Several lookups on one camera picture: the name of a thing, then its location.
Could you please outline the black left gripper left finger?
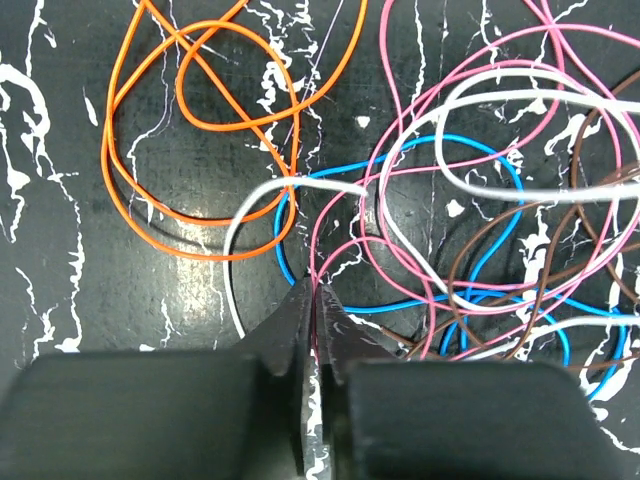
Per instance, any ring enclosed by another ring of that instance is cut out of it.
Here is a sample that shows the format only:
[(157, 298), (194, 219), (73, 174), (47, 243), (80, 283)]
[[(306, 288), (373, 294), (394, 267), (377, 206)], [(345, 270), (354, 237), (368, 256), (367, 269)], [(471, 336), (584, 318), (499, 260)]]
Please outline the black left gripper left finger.
[(38, 358), (1, 403), (5, 479), (299, 479), (312, 286), (237, 344)]

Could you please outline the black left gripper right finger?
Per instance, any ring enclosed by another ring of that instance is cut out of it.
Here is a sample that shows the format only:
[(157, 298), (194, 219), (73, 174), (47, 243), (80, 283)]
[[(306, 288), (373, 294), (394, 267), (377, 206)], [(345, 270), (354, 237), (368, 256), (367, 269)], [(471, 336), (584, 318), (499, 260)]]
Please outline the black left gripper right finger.
[(315, 294), (325, 439), (336, 479), (619, 479), (576, 381), (558, 367), (397, 359)]

